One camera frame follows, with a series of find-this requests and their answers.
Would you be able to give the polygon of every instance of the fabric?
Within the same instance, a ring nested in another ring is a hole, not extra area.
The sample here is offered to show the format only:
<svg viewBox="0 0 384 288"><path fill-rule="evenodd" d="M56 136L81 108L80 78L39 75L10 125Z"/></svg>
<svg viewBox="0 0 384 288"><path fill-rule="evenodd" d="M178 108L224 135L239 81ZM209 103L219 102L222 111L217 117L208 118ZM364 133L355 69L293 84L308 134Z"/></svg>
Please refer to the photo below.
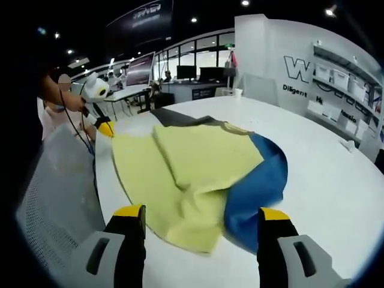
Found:
<svg viewBox="0 0 384 288"><path fill-rule="evenodd" d="M227 189L263 161L248 136L205 125L117 135L112 145L127 195L146 205L147 225L198 253L210 253L222 234Z"/></svg>
<svg viewBox="0 0 384 288"><path fill-rule="evenodd" d="M258 134L250 139L264 161L229 189L225 228L244 248L257 251L257 211L283 199L288 177L287 159L272 141Z"/></svg>

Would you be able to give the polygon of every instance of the sign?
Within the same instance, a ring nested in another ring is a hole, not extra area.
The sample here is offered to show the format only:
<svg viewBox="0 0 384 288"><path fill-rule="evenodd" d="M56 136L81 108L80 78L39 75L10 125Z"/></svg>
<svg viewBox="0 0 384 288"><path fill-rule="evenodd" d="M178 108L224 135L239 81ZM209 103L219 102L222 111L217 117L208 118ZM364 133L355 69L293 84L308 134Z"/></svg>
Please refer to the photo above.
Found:
<svg viewBox="0 0 384 288"><path fill-rule="evenodd" d="M113 54L171 36L172 0L156 0L140 6L106 26L106 49Z"/></svg>

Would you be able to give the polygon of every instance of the cup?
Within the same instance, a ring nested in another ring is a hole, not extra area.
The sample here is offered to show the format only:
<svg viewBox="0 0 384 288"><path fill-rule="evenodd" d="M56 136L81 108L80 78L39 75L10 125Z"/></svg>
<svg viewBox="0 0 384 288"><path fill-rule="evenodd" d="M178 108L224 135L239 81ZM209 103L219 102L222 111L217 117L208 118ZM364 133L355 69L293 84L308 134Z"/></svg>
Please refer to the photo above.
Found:
<svg viewBox="0 0 384 288"><path fill-rule="evenodd" d="M241 98L241 94L242 94L242 89L238 89L238 88L235 88L233 90L233 94L236 98Z"/></svg>

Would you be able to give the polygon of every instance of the storage box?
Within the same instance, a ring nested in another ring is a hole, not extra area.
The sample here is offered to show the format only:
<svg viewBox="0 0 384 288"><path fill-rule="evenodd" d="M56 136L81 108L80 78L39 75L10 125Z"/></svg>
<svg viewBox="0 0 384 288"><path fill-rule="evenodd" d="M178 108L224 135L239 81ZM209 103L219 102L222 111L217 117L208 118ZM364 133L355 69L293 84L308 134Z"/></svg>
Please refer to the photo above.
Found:
<svg viewBox="0 0 384 288"><path fill-rule="evenodd" d="M365 95L366 95L366 89L363 86L363 84L360 84L357 80L351 79L350 80L350 91L356 99L358 99L360 102L365 101Z"/></svg>
<svg viewBox="0 0 384 288"><path fill-rule="evenodd" d="M362 140L364 133L368 130L368 124L363 120L359 120L358 129L356 132L356 137Z"/></svg>
<svg viewBox="0 0 384 288"><path fill-rule="evenodd" d="M349 121L349 120L347 121L346 130L349 133L352 133L353 135L355 135L357 128L358 127L352 121Z"/></svg>
<svg viewBox="0 0 384 288"><path fill-rule="evenodd" d="M334 69L334 84L341 89L348 90L349 76L337 69Z"/></svg>
<svg viewBox="0 0 384 288"><path fill-rule="evenodd" d="M316 76L327 82L331 78L331 69L320 64L316 64Z"/></svg>
<svg viewBox="0 0 384 288"><path fill-rule="evenodd" d="M327 116L329 119L337 122L340 117L341 109L333 106L327 102L323 103L323 115Z"/></svg>
<svg viewBox="0 0 384 288"><path fill-rule="evenodd" d="M323 105L321 105L320 103L315 102L315 101L309 101L308 110L310 110L316 114L322 115L323 114Z"/></svg>

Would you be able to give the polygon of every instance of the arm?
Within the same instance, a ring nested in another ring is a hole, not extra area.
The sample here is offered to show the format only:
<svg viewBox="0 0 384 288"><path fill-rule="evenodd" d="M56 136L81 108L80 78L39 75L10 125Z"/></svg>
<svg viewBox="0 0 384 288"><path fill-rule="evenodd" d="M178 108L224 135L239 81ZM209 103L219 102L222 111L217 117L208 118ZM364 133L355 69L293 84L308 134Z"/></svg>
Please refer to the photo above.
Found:
<svg viewBox="0 0 384 288"><path fill-rule="evenodd" d="M59 86L51 79L49 75L45 75L41 81L42 96L44 100L47 100L53 104L66 106L71 111L79 111L84 103L80 96L74 95L68 91L62 92L62 102Z"/></svg>

